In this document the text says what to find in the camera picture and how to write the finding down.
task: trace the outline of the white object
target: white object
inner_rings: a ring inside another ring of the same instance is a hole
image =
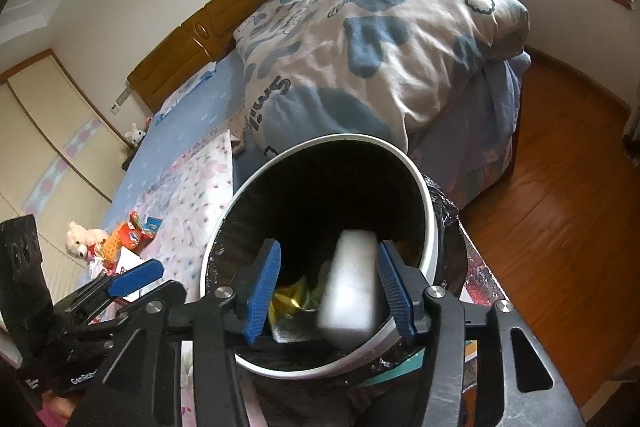
[[[318,328],[340,349],[364,344],[376,330],[378,242],[373,232],[344,230],[318,312]]]
[[[91,280],[96,279],[98,275],[107,271],[104,267],[104,264],[102,264],[102,259],[100,257],[94,257],[91,261],[89,261],[88,270]]]
[[[122,247],[120,248],[120,258],[118,259],[118,265],[116,266],[116,273],[124,273],[145,261],[140,258],[139,255],[134,254],[128,248]],[[136,290],[133,293],[130,293],[125,297],[126,301],[133,302],[138,297],[140,297],[140,290]]]
[[[178,89],[172,92],[156,114],[156,125],[160,123],[171,112],[171,110],[180,103],[185,96],[198,87],[205,80],[209,80],[216,72],[217,62],[208,62],[200,70],[192,74]]]
[[[406,166],[407,170],[411,174],[411,177],[414,179],[418,190],[420,191],[420,196],[424,205],[424,246],[422,248],[422,251],[420,252],[420,266],[418,266],[418,268],[420,268],[420,271],[424,274],[428,282],[433,282],[433,277],[436,273],[436,265],[438,263],[438,249],[436,246],[438,243],[438,231],[435,226],[435,217],[433,214],[433,205],[431,204],[429,189],[427,188],[422,174],[420,174],[418,168],[409,158],[407,158],[404,153],[401,152],[401,150],[394,147],[390,143],[372,136],[345,133],[322,136],[296,145],[295,147],[292,147],[284,153],[278,154],[275,158],[271,159],[260,169],[254,172],[254,174],[246,182],[244,182],[244,185],[240,187],[238,192],[234,194],[231,202],[226,206],[224,214],[222,214],[222,216],[216,223],[216,226],[211,234],[211,238],[209,239],[209,244],[207,245],[204,259],[202,260],[202,269],[200,270],[200,297],[205,294],[207,288],[207,266],[209,265],[209,256],[211,255],[213,243],[216,240],[216,236],[220,232],[220,228],[222,227],[226,216],[228,216],[228,214],[231,212],[234,205],[236,204],[236,201],[238,201],[238,199],[242,196],[246,188],[250,184],[255,182],[260,176],[262,176],[268,169],[276,165],[276,163],[284,160],[288,156],[308,147],[313,147],[316,144],[338,140],[357,140],[376,144],[387,150],[393,156],[396,156]],[[392,318],[389,318],[389,320],[378,330],[378,333],[376,333],[362,346],[358,347],[354,351],[351,351],[341,359],[335,360],[331,363],[327,363],[320,367],[314,367],[302,371],[279,371],[276,369],[260,367],[259,365],[255,365],[255,363],[248,362],[247,360],[241,358],[239,355],[236,355],[236,362],[238,363],[238,365],[248,369],[252,373],[256,373],[257,375],[262,375],[268,378],[278,378],[280,380],[310,380],[314,378],[334,377],[337,375],[348,373],[357,367],[363,366],[366,363],[370,363],[372,360],[375,360],[377,357],[382,355],[387,349],[390,349],[398,340],[400,340],[400,335],[398,334],[398,330],[396,330],[396,324],[394,323]]]
[[[250,427],[269,427],[267,425],[267,420],[262,413],[260,400],[258,399],[258,394],[255,391],[254,382],[251,379],[251,376],[245,371],[239,371],[238,381],[240,384],[240,390],[242,391],[242,399],[244,400],[244,408],[246,409],[246,416],[249,420]]]
[[[163,221],[156,238],[145,247],[146,259],[158,259],[166,276],[187,291],[186,302],[199,298],[202,253],[223,209],[233,197],[233,158],[228,130],[190,158],[178,158],[162,174],[162,183],[139,195],[133,208],[140,219],[158,215]],[[160,285],[158,280],[148,291]]]
[[[138,126],[134,122],[131,124],[131,130],[127,131],[124,136],[131,140],[132,145],[138,145],[140,142],[142,142],[142,139],[145,137],[145,135],[146,132],[142,129],[138,129]]]

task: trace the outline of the bed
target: bed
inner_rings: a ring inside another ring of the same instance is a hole
[[[234,49],[233,32],[266,1],[210,1],[176,28],[129,75],[131,87],[157,113],[171,92],[207,63],[217,61],[210,78],[166,117],[159,118],[156,114],[104,218],[105,229],[112,229],[132,210],[136,198],[157,184],[161,174],[176,160],[185,153],[190,155],[191,149],[206,140],[207,133],[243,108],[247,78],[242,57]],[[529,63],[525,53],[487,63],[469,82],[465,96],[449,105],[429,128],[408,136],[409,156],[461,208],[493,185],[511,164],[520,82]],[[463,140],[453,142],[451,137],[460,134],[454,129],[455,123],[463,115],[470,131]],[[474,144],[490,140],[484,136],[488,125],[494,127],[493,142],[483,146],[482,151],[471,151]],[[255,147],[252,133],[244,135],[244,152],[234,159],[234,189],[268,159]]]

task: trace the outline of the wardrobe door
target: wardrobe door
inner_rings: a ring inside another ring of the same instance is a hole
[[[0,86],[0,219],[36,217],[42,270],[54,302],[76,288],[86,266],[65,251],[68,222],[98,227],[108,206],[49,146],[9,87]]]
[[[99,192],[113,199],[124,176],[128,148],[86,103],[56,59],[43,58],[8,82],[53,146]]]

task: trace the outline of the trash can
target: trash can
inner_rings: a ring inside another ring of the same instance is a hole
[[[374,232],[401,245],[407,264],[433,282],[438,229],[427,185],[412,161],[391,144],[359,134],[324,136],[271,159],[236,192],[217,223],[202,264],[200,294],[231,282],[273,237],[282,247],[278,286],[310,282],[333,256],[340,232]],[[413,354],[400,341],[388,308],[378,332],[352,351],[329,343],[278,344],[236,351],[242,367],[264,377],[309,380],[347,375],[391,350],[401,363]],[[359,371],[359,378],[367,378]]]

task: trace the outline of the wooden headboard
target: wooden headboard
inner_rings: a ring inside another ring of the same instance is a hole
[[[151,111],[158,111],[192,74],[236,47],[235,29],[265,1],[209,1],[136,66],[127,77],[129,85]]]

